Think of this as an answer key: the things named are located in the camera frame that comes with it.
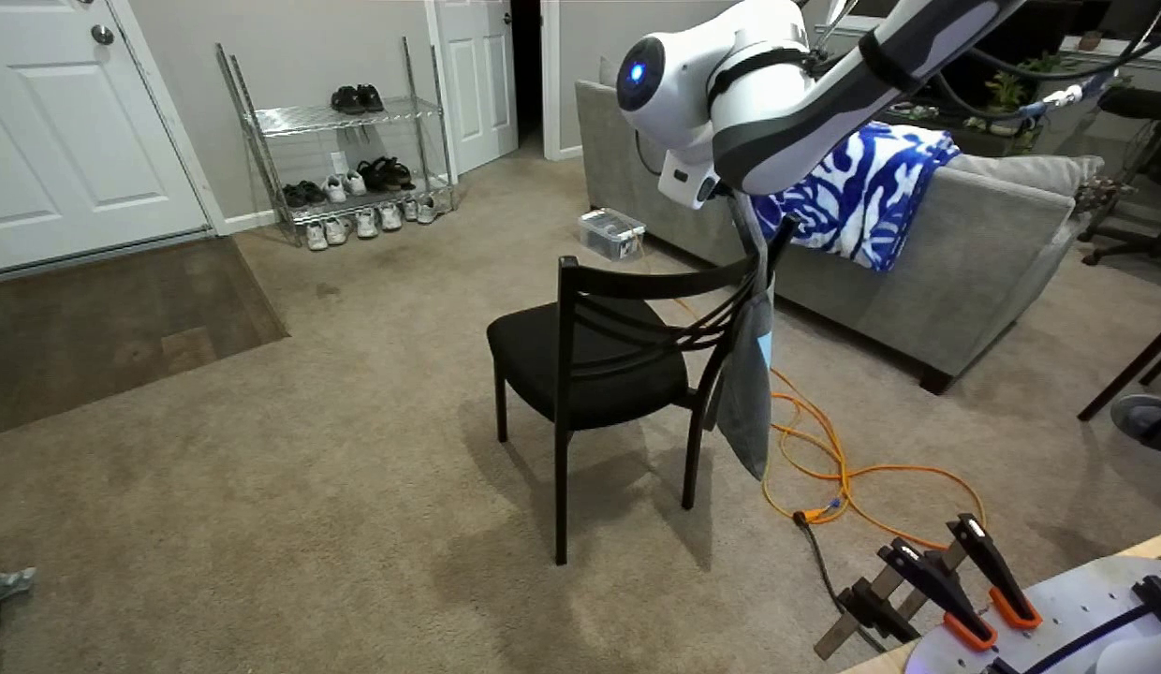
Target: gray couch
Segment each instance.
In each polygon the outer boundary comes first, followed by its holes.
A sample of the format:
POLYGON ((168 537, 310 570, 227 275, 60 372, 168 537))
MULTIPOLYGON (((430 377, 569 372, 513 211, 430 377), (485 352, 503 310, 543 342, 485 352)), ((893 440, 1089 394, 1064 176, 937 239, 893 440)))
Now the gray couch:
MULTIPOLYGON (((696 264, 731 264, 740 244, 731 205, 692 215, 667 204, 634 144, 613 95, 578 85, 586 204, 620 211, 696 264)), ((923 191, 902 257, 887 275, 791 247, 774 296, 805 307, 920 369, 947 389, 1041 296, 1076 239, 1072 205, 1093 161, 1072 158, 953 158, 923 191)))

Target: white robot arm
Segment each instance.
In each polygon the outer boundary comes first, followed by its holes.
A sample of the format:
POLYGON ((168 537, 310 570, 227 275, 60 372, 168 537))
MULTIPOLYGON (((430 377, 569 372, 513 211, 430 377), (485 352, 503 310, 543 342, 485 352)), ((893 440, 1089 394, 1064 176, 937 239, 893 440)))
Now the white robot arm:
POLYGON ((659 191, 674 204, 701 211, 720 191, 771 195, 1013 9, 1021 0, 902 0, 819 74, 792 0, 740 0, 692 29, 636 40, 616 70, 616 104, 667 149, 659 191))

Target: doormat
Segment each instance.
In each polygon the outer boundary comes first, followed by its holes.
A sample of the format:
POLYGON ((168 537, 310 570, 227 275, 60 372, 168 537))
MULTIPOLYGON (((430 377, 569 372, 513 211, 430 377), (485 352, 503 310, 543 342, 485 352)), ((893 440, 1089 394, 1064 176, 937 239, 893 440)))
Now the doormat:
POLYGON ((0 284, 0 431, 284 336, 231 239, 0 284))

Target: blue and white pillow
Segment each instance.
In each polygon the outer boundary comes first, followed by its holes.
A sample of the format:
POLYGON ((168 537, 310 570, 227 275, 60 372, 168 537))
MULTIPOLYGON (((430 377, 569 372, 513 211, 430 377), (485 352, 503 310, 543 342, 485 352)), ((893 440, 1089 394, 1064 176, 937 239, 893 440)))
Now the blue and white pillow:
POLYGON ((943 133, 866 124, 847 136, 801 185, 757 195, 754 211, 771 239, 782 216, 796 220, 792 244, 891 271, 908 220, 938 164, 958 158, 943 133))

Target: white door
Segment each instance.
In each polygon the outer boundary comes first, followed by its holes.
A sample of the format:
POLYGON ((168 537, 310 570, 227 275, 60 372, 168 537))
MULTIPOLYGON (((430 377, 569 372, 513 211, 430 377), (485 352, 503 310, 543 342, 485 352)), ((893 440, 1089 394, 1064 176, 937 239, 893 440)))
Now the white door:
POLYGON ((455 171, 513 155, 509 0, 433 0, 455 171))
POLYGON ((107 9, 0 0, 0 271, 203 224, 107 9))

